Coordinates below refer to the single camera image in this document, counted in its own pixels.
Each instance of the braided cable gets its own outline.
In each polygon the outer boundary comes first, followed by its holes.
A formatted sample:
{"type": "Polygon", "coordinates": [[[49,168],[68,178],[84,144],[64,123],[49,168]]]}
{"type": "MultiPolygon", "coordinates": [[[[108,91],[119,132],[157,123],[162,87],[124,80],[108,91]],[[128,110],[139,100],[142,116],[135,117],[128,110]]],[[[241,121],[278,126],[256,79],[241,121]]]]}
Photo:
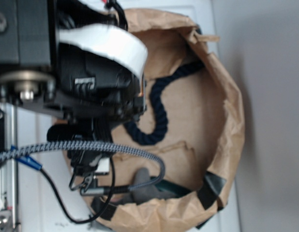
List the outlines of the braided cable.
{"type": "Polygon", "coordinates": [[[159,164],[160,173],[156,178],[145,183],[131,185],[128,187],[128,190],[134,190],[148,185],[155,185],[164,178],[164,174],[165,174],[164,162],[158,156],[149,153],[145,150],[133,148],[130,146],[106,143],[101,141],[56,141],[56,142],[48,142],[44,144],[29,145],[29,146],[21,147],[18,150],[0,152],[0,163],[10,159],[17,159],[22,156],[28,156],[33,153],[45,152],[45,151],[56,151],[56,150],[70,150],[70,151],[86,150],[86,151],[100,151],[100,152],[110,152],[110,153],[120,152],[120,153],[130,154],[137,157],[142,157],[148,160],[152,160],[159,164]]]}

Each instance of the gray fabric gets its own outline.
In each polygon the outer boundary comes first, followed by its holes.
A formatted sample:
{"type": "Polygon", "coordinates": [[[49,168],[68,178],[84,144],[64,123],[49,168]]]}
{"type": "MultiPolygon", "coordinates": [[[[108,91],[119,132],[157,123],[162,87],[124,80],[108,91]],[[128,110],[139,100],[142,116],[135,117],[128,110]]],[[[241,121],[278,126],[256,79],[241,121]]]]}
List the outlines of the gray fabric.
{"type": "MultiPolygon", "coordinates": [[[[150,173],[147,168],[141,168],[137,171],[134,178],[134,185],[144,183],[150,180],[150,173]]],[[[167,191],[159,191],[154,185],[144,188],[138,188],[131,193],[126,194],[121,200],[115,204],[136,203],[142,204],[153,198],[169,199],[176,197],[175,194],[167,191]]]]}

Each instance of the black cable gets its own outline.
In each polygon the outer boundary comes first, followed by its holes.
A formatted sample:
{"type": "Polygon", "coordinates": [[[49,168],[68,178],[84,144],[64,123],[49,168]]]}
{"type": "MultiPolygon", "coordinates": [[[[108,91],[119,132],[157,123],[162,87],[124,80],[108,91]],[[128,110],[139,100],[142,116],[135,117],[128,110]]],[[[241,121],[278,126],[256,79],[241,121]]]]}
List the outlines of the black cable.
{"type": "Polygon", "coordinates": [[[119,15],[119,27],[128,31],[128,22],[126,19],[125,12],[123,8],[117,3],[116,0],[108,0],[105,7],[110,10],[112,7],[117,11],[119,15]]]}
{"type": "Polygon", "coordinates": [[[114,168],[114,162],[113,162],[112,157],[110,158],[110,163],[111,163],[111,168],[112,168],[112,185],[111,185],[111,190],[110,190],[110,192],[108,194],[107,200],[106,200],[106,202],[104,203],[103,207],[100,209],[100,211],[97,214],[95,214],[93,217],[90,217],[89,219],[83,220],[83,221],[77,221],[77,220],[73,219],[69,215],[69,213],[67,212],[67,210],[66,210],[66,208],[65,208],[65,206],[64,206],[64,204],[62,202],[62,199],[61,199],[61,197],[60,197],[60,195],[59,195],[59,193],[57,191],[57,188],[56,188],[54,182],[49,177],[49,175],[44,171],[43,168],[40,170],[40,172],[42,173],[42,175],[48,180],[49,184],[51,185],[51,187],[52,187],[52,189],[53,189],[53,191],[54,191],[54,193],[56,195],[56,198],[58,200],[58,203],[60,204],[60,206],[61,206],[64,214],[66,215],[66,217],[71,222],[73,222],[75,224],[86,224],[86,223],[90,223],[90,222],[96,220],[98,217],[100,217],[103,214],[103,212],[106,210],[106,208],[107,208],[108,204],[110,203],[111,198],[113,196],[113,191],[114,191],[114,187],[115,187],[115,168],[114,168]]]}

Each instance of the navy blue rope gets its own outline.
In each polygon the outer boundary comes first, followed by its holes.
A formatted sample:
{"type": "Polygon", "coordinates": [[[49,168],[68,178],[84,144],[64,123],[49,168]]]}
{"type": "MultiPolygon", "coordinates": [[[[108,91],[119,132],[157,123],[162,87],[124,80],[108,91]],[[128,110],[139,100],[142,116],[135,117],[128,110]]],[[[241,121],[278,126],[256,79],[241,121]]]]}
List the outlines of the navy blue rope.
{"type": "Polygon", "coordinates": [[[181,77],[189,76],[199,71],[203,67],[204,64],[201,61],[186,64],[179,67],[172,76],[157,79],[149,95],[150,103],[153,107],[156,120],[156,127],[154,131],[151,134],[145,134],[133,121],[124,124],[127,132],[135,142],[139,143],[140,145],[155,145],[164,139],[164,136],[168,131],[168,118],[164,109],[164,105],[161,101],[162,91],[171,82],[181,77]]]}

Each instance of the brown paper bag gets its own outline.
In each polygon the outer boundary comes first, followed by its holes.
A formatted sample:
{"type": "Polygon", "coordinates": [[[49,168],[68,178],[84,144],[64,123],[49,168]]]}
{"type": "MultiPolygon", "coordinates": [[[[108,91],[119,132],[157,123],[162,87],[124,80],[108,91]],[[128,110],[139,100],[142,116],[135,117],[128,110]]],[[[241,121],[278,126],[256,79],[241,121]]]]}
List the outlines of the brown paper bag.
{"type": "MultiPolygon", "coordinates": [[[[200,59],[205,69],[171,83],[162,94],[169,120],[168,133],[155,146],[139,146],[123,126],[113,131],[114,142],[149,150],[166,165],[165,179],[190,189],[182,198],[153,199],[141,205],[109,206],[98,221],[117,232],[184,232],[226,206],[243,143],[241,93],[206,42],[218,37],[200,35],[183,15],[149,9],[126,11],[129,30],[148,48],[145,67],[147,97],[155,79],[171,75],[181,64],[200,59]]],[[[139,127],[155,127],[150,102],[139,127]]],[[[157,175],[158,166],[123,154],[114,156],[116,185],[132,182],[141,167],[157,175]]],[[[109,185],[110,177],[99,177],[109,185]]]]}

